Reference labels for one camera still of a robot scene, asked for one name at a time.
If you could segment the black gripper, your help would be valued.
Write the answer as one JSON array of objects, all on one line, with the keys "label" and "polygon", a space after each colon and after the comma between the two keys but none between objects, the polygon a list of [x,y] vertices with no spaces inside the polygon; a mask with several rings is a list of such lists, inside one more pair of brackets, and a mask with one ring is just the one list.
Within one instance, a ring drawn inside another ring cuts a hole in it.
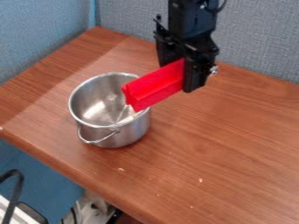
[{"label": "black gripper", "polygon": [[169,17],[169,27],[165,27],[162,15],[158,14],[154,21],[159,66],[165,67],[185,57],[182,90],[190,93],[206,85],[209,76],[218,71],[215,58],[221,49],[211,37],[217,18],[174,16]]}]

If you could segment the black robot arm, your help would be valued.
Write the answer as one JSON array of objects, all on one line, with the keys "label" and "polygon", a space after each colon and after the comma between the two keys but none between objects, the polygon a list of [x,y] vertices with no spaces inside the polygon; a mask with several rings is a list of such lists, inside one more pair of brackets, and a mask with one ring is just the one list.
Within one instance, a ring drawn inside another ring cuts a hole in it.
[{"label": "black robot arm", "polygon": [[217,30],[218,14],[226,3],[221,0],[169,0],[169,26],[162,15],[154,18],[154,38],[159,65],[183,59],[182,90],[190,93],[206,85],[221,49],[211,34]]}]

